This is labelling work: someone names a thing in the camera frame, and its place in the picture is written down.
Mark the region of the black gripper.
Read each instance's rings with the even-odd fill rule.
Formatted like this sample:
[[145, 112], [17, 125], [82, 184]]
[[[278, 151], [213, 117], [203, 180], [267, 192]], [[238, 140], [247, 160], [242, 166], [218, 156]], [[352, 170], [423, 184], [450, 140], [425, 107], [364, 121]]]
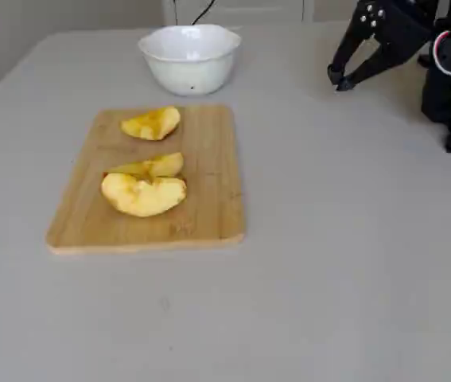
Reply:
[[[438, 1], [358, 1], [327, 68], [337, 91], [405, 64], [430, 39]], [[345, 68], [360, 45], [375, 35], [379, 48], [353, 72]]]

